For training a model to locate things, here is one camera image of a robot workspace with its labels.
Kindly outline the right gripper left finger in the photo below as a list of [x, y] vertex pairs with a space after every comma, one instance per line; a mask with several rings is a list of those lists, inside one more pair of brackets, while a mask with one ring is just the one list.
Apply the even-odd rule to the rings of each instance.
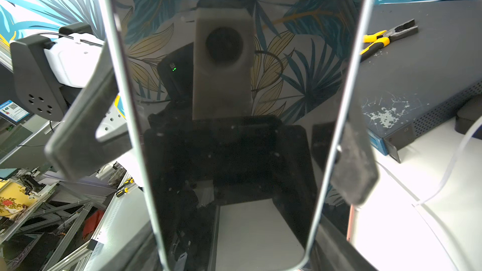
[[118, 93], [109, 45], [105, 43], [92, 78], [45, 146], [47, 159], [66, 179], [88, 176], [132, 149], [127, 128], [96, 138]]

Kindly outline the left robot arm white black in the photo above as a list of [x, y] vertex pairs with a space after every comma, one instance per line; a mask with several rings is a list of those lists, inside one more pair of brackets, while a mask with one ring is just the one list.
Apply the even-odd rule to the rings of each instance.
[[114, 100], [119, 94], [108, 45], [86, 23], [10, 43], [15, 90], [27, 108], [60, 122], [51, 148], [79, 142], [88, 148], [131, 148]]

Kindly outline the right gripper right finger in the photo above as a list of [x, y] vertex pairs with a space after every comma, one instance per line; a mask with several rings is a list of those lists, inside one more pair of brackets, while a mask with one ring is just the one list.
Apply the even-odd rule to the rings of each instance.
[[369, 135], [357, 103], [350, 104], [336, 150], [330, 183], [351, 205], [362, 205], [379, 179]]

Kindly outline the pink case phone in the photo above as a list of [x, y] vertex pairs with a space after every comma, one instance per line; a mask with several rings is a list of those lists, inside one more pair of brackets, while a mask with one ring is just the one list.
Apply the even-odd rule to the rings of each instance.
[[353, 234], [353, 229], [354, 229], [354, 226], [355, 226], [355, 216], [356, 216], [355, 206], [351, 205], [350, 215], [349, 215], [349, 220], [348, 220], [347, 234], [346, 234], [346, 240], [348, 242], [351, 241], [351, 237], [352, 237], [352, 234]]

